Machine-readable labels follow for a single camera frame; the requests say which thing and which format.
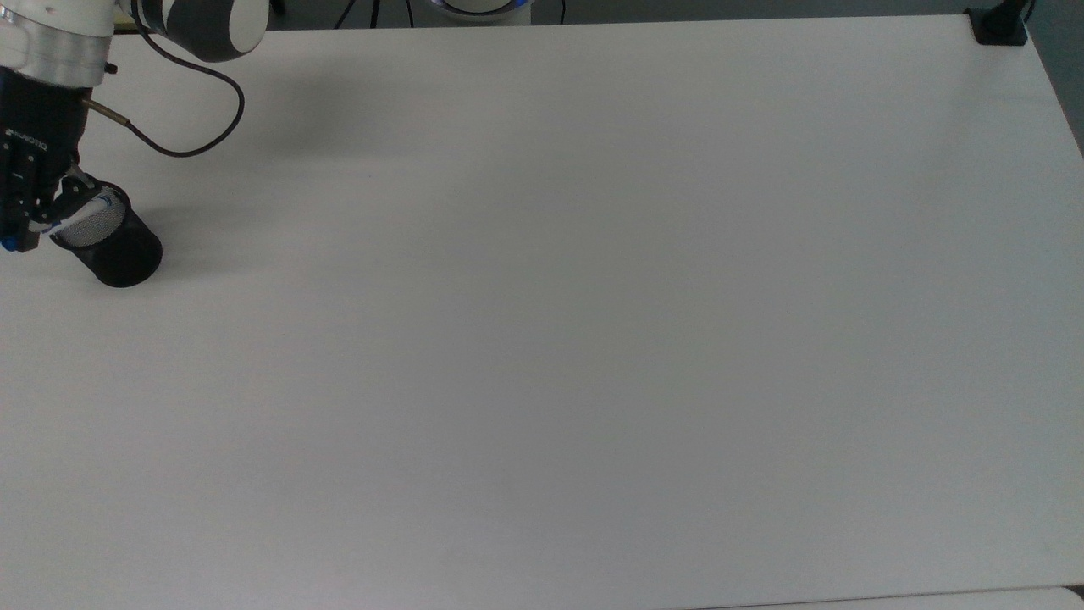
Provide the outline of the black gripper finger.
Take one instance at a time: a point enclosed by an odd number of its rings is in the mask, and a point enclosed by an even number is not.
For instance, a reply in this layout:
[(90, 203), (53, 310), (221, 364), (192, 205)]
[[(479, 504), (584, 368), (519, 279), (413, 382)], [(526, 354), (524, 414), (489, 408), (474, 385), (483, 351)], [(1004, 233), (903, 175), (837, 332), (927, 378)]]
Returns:
[(54, 193), (42, 200), (42, 223), (55, 225), (72, 219), (96, 194), (96, 178), (85, 173), (77, 165), (70, 166), (69, 171), (59, 181)]
[(38, 248), (41, 225), (31, 219), (3, 219), (1, 221), (1, 246), (11, 254), (26, 254)]

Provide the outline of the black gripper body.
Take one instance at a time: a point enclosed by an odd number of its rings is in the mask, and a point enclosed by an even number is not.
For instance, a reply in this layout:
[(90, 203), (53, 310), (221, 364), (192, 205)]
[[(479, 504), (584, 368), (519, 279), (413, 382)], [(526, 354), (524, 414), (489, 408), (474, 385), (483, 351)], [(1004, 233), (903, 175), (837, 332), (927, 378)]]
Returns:
[(47, 85), (3, 67), (3, 219), (42, 223), (42, 200), (79, 163), (90, 89)]

